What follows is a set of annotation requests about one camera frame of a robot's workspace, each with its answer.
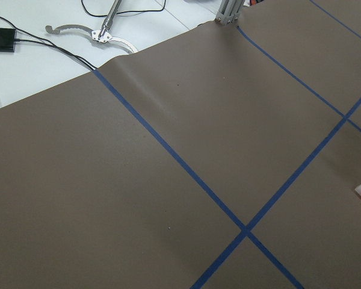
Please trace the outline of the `brown paper table mat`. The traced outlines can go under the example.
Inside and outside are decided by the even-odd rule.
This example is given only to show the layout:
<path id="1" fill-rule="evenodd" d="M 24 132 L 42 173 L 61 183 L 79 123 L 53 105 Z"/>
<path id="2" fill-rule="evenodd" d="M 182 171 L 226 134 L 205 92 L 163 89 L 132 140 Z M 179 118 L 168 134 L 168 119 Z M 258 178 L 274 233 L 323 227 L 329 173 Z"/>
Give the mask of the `brown paper table mat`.
<path id="1" fill-rule="evenodd" d="M 265 1 L 0 109 L 0 288 L 361 288 L 361 1 Z"/>

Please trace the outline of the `long grabber stick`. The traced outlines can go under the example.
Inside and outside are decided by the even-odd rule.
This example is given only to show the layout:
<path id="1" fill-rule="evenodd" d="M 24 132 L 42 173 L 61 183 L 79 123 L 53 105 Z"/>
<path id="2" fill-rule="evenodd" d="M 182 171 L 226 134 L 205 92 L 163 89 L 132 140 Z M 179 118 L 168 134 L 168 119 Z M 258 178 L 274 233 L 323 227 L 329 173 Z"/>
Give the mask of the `long grabber stick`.
<path id="1" fill-rule="evenodd" d="M 113 25 L 114 16 L 117 14 L 117 11 L 121 3 L 122 3 L 121 1 L 114 1 L 108 14 L 106 15 L 105 20 L 102 23 L 101 29 L 99 30 L 93 30 L 83 25 L 74 25 L 74 24 L 62 25 L 56 28 L 53 28 L 50 25 L 46 25 L 45 30 L 49 34 L 57 35 L 60 34 L 63 30 L 78 29 L 86 32 L 95 42 L 99 42 L 99 43 L 117 42 L 119 46 L 125 47 L 125 49 L 129 53 L 132 54 L 137 53 L 138 49 L 131 42 L 120 37 L 112 36 L 109 33 L 109 30 Z"/>

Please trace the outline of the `small black square device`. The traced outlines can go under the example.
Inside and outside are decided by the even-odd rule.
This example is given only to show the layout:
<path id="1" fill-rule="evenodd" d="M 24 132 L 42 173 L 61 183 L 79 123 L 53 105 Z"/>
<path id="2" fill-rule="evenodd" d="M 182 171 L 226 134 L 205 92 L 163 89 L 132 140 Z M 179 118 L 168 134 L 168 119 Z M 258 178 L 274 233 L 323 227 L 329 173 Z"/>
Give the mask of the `small black square device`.
<path id="1" fill-rule="evenodd" d="M 0 28 L 0 52 L 13 53 L 15 50 L 16 30 L 14 28 Z"/>

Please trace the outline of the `aluminium frame post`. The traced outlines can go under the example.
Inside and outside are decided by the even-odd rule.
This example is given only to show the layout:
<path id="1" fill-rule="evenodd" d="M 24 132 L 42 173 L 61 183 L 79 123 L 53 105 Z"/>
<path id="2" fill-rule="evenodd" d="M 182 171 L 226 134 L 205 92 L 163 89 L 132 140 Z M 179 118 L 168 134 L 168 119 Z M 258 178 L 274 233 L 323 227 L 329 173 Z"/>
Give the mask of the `aluminium frame post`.
<path id="1" fill-rule="evenodd" d="M 215 22 L 221 25 L 227 25 L 239 18 L 245 0 L 222 0 L 218 12 L 215 16 Z"/>

